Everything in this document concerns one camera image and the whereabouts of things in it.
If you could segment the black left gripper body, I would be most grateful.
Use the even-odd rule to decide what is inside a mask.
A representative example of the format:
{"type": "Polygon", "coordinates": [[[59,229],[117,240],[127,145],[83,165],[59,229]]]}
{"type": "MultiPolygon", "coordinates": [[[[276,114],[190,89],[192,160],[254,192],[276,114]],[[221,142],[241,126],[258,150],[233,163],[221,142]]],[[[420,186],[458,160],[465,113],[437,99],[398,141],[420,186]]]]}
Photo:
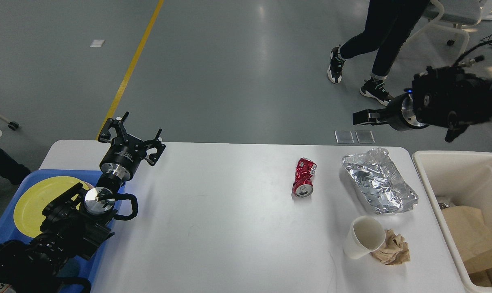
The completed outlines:
{"type": "Polygon", "coordinates": [[[135,150],[132,145],[112,145],[102,159],[100,169],[105,174],[129,181],[146,156],[147,152],[144,149],[135,150]]]}

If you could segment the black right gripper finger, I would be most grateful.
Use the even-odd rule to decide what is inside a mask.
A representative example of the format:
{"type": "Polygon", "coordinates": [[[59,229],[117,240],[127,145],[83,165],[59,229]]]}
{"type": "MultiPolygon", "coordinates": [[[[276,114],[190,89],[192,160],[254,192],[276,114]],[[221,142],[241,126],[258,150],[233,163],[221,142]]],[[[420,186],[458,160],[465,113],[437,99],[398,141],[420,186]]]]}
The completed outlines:
{"type": "Polygon", "coordinates": [[[380,109],[365,109],[359,112],[353,113],[353,125],[385,125],[388,124],[387,120],[391,116],[391,113],[387,108],[380,109]]]}

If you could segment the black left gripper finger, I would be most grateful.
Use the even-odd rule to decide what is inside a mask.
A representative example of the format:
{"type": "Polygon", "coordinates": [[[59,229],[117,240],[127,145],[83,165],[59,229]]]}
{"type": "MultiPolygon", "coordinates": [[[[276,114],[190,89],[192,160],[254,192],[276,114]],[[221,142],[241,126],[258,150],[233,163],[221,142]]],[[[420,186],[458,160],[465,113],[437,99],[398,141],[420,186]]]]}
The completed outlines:
{"type": "Polygon", "coordinates": [[[121,118],[108,118],[97,136],[97,141],[110,145],[130,145],[131,136],[124,127],[128,116],[129,112],[125,112],[121,118]]]}
{"type": "Polygon", "coordinates": [[[141,160],[145,160],[150,166],[155,166],[162,153],[166,149],[166,145],[160,137],[162,129],[157,131],[153,139],[145,140],[139,143],[139,156],[141,160]]]}

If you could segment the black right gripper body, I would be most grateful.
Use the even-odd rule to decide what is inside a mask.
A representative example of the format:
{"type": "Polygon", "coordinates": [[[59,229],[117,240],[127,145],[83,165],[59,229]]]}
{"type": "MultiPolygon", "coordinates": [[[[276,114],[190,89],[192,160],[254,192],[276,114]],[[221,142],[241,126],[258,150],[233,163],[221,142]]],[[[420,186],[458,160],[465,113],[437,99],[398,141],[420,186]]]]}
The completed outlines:
{"type": "Polygon", "coordinates": [[[421,130],[429,126],[417,120],[411,93],[404,93],[394,98],[389,102],[386,110],[389,111],[387,124],[396,131],[421,130]]]}

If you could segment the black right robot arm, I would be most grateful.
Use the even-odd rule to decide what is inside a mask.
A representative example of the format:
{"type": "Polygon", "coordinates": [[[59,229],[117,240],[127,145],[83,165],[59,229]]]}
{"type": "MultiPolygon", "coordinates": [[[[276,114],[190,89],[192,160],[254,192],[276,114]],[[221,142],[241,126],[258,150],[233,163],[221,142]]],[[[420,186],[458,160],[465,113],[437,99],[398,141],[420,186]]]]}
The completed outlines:
{"type": "Polygon", "coordinates": [[[466,73],[465,68],[484,60],[483,55],[465,57],[492,39],[464,52],[450,66],[416,74],[411,88],[385,108],[365,109],[352,115],[354,125],[389,125],[397,131],[424,129],[430,125],[447,129],[445,141],[452,142],[471,125],[492,118],[492,79],[466,73]]]}

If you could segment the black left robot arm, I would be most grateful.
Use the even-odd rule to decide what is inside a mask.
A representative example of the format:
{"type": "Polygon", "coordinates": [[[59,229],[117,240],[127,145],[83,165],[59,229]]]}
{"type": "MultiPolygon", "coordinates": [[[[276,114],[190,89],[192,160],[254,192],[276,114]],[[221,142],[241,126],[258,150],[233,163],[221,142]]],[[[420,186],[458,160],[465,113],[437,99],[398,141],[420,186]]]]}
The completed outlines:
{"type": "Polygon", "coordinates": [[[0,244],[0,285],[14,293],[58,293],[67,285],[79,285],[82,293],[92,288],[87,278],[59,276],[66,263],[77,256],[90,260],[113,236],[112,220],[129,221],[138,214],[137,198],[120,193],[133,179],[141,161],[154,166],[166,149],[159,129],[153,139],[127,133],[122,118],[108,118],[97,140],[110,143],[100,162],[102,172],[95,187],[81,182],[58,195],[42,211],[40,234],[25,244],[9,240],[0,244]]]}

